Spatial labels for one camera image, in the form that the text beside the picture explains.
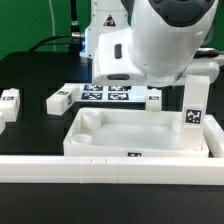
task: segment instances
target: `black table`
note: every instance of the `black table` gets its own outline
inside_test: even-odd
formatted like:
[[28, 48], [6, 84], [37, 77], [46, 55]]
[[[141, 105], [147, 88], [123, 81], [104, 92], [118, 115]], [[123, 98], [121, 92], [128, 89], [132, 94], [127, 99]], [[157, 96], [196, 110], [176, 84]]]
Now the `black table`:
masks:
[[[63, 116], [46, 99], [64, 83], [88, 83], [91, 66], [67, 53], [12, 53], [0, 62], [1, 91], [18, 88], [17, 122], [0, 136], [1, 155], [63, 155], [80, 107], [144, 109], [144, 104], [75, 103]], [[223, 127], [223, 75], [210, 88], [208, 113]], [[181, 110], [183, 88], [163, 89], [163, 109]], [[0, 184], [0, 223], [223, 223], [223, 186]]]

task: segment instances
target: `white container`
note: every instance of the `white container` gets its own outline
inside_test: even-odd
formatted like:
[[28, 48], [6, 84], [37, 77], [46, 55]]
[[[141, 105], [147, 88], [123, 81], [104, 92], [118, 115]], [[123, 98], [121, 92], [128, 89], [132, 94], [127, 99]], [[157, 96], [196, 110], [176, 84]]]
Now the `white container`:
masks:
[[[101, 125], [89, 121], [85, 114], [100, 114]], [[177, 112], [151, 112], [82, 108], [79, 110], [65, 140], [65, 156], [119, 156], [119, 157], [208, 157], [203, 138], [201, 150], [180, 150], [180, 135], [172, 130]], [[74, 135], [85, 134], [93, 144], [72, 144]]]

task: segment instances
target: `green wall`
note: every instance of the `green wall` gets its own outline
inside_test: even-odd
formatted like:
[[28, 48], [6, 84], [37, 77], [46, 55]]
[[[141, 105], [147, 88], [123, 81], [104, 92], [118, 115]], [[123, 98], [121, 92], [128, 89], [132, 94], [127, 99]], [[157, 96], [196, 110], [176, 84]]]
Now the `green wall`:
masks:
[[[69, 0], [52, 0], [56, 33], [70, 33]], [[90, 22], [90, 0], [77, 0], [78, 19], [82, 30]], [[0, 1], [0, 59], [10, 52], [26, 51], [38, 41], [52, 36], [48, 0]], [[224, 50], [224, 4], [220, 4], [215, 18], [215, 36], [209, 46]], [[43, 47], [41, 50], [52, 50]]]

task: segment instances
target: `white plastic part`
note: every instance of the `white plastic part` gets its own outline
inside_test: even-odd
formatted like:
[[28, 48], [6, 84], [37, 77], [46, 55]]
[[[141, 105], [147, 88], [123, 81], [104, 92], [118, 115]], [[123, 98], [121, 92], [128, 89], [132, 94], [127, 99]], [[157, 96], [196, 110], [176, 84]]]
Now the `white plastic part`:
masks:
[[4, 129], [5, 129], [4, 114], [3, 112], [0, 112], [0, 134], [4, 131]]
[[0, 112], [4, 113], [5, 122], [15, 122], [20, 107], [18, 89], [4, 90], [0, 99]]
[[179, 144], [181, 150], [201, 150], [209, 85], [206, 76], [189, 75], [186, 78]]
[[97, 129], [101, 127], [101, 114], [99, 111], [85, 111], [82, 114], [82, 124], [86, 129]]
[[224, 158], [224, 132], [213, 116], [205, 119], [204, 135], [215, 158]]
[[127, 27], [128, 14], [120, 0], [91, 0], [91, 23], [85, 30], [85, 49], [80, 52], [81, 61], [93, 58], [101, 34]]
[[[83, 126], [83, 114], [90, 111], [101, 114], [101, 126], [97, 129], [86, 129]], [[208, 157], [209, 150], [204, 139], [201, 151], [179, 150], [180, 136], [172, 131], [173, 118], [177, 114], [179, 113], [82, 108], [64, 140], [64, 155]], [[94, 144], [72, 144], [72, 136], [78, 134], [92, 136]]]
[[135, 1], [132, 16], [130, 54], [144, 74], [173, 77], [186, 70], [211, 27], [218, 0], [199, 22], [188, 27], [168, 25], [145, 0]]
[[224, 159], [0, 156], [1, 183], [224, 185]]
[[[144, 0], [135, 1], [132, 27], [100, 36], [93, 61], [96, 85], [183, 85], [186, 75], [209, 76], [214, 82], [223, 56], [192, 61], [213, 21], [218, 1], [193, 26], [169, 26]], [[122, 58], [114, 57], [115, 44], [122, 45]], [[128, 80], [109, 80], [125, 74]]]
[[73, 135], [71, 137], [71, 143], [73, 145], [92, 145], [93, 137], [86, 134]]
[[[147, 77], [132, 62], [129, 54], [129, 45], [132, 43], [131, 28], [107, 33], [99, 38], [98, 49], [95, 52], [92, 68], [94, 85], [123, 85], [123, 86], [179, 86], [185, 84], [187, 75], [208, 76], [214, 82], [219, 74], [219, 67], [224, 65], [224, 56], [216, 58], [194, 59], [187, 67], [183, 76], [174, 82], [174, 76]], [[122, 44], [122, 58], [115, 59], [114, 46]], [[108, 75], [127, 74], [129, 80], [108, 80]]]
[[70, 108], [79, 93], [79, 87], [76, 85], [66, 85], [54, 93], [46, 100], [47, 113], [53, 115], [62, 115]]
[[158, 89], [148, 90], [146, 99], [146, 110], [160, 112], [162, 110], [162, 91]]
[[182, 114], [177, 114], [173, 118], [172, 131], [176, 134], [180, 134], [182, 126]]

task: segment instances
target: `white foam piece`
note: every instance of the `white foam piece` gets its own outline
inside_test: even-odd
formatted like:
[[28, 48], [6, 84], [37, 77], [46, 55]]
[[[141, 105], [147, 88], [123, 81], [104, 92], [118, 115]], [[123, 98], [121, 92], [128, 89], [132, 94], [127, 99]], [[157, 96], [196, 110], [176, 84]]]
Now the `white foam piece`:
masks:
[[160, 112], [162, 110], [162, 91], [158, 89], [148, 90], [146, 99], [146, 110]]
[[4, 113], [5, 122], [15, 122], [20, 107], [19, 90], [4, 90], [0, 99], [0, 112]]
[[207, 76], [186, 77], [179, 143], [181, 150], [201, 150], [209, 85]]
[[70, 108], [79, 93], [79, 86], [66, 85], [49, 97], [47, 102], [47, 113], [53, 115], [62, 115]]

